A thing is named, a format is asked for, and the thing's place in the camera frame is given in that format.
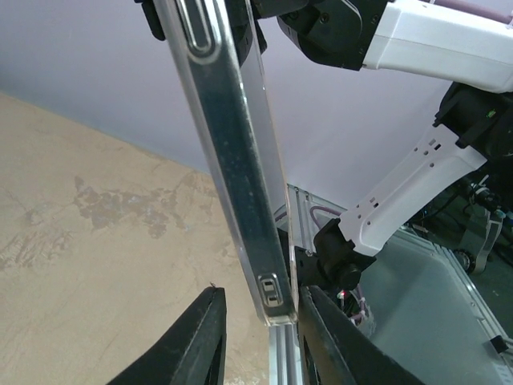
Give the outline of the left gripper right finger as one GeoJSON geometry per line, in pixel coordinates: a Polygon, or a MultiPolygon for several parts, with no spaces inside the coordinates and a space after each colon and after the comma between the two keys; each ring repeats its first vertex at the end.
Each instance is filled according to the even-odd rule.
{"type": "Polygon", "coordinates": [[[319,287],[301,288],[298,316],[305,384],[416,384],[319,287]]]}

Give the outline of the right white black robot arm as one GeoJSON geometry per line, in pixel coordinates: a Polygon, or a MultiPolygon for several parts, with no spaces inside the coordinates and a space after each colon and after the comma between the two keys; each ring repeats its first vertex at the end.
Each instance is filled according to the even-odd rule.
{"type": "Polygon", "coordinates": [[[265,91],[259,22],[275,18],[314,63],[450,81],[434,124],[315,238],[317,268],[353,289],[392,234],[444,188],[512,150],[512,18],[459,1],[143,1],[168,42],[251,293],[292,294],[288,205],[265,91]]]}

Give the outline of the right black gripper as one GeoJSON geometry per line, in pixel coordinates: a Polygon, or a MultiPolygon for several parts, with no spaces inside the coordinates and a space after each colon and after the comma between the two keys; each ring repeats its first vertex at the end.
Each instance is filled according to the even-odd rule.
{"type": "MultiPolygon", "coordinates": [[[[155,2],[152,0],[135,0],[134,3],[141,5],[152,35],[159,41],[165,41],[166,38],[156,12],[155,2]]],[[[305,7],[305,2],[301,0],[251,0],[249,3],[252,8],[252,18],[255,22],[261,52],[264,52],[267,48],[267,42],[258,25],[258,20],[281,16],[305,7]]],[[[226,1],[225,5],[233,37],[239,42],[248,29],[249,16],[242,10],[242,1],[226,1]]]]}

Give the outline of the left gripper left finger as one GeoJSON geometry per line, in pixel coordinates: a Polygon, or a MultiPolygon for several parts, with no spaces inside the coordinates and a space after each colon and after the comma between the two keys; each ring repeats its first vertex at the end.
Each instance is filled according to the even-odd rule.
{"type": "Polygon", "coordinates": [[[144,354],[110,384],[222,384],[227,304],[222,287],[208,286],[144,354]]]}

